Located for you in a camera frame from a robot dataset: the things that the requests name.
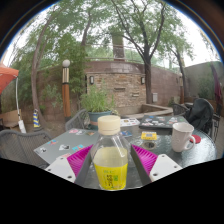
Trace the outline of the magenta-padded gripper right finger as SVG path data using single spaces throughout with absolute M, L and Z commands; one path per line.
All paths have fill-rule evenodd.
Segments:
M 182 169 L 180 165 L 166 154 L 156 155 L 140 146 L 131 145 L 131 156 L 143 185 Z

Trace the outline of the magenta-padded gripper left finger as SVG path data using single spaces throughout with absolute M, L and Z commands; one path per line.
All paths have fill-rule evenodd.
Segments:
M 46 171 L 76 185 L 83 186 L 91 164 L 91 148 L 92 146 L 87 146 L 67 158 L 57 158 L 46 168 Z

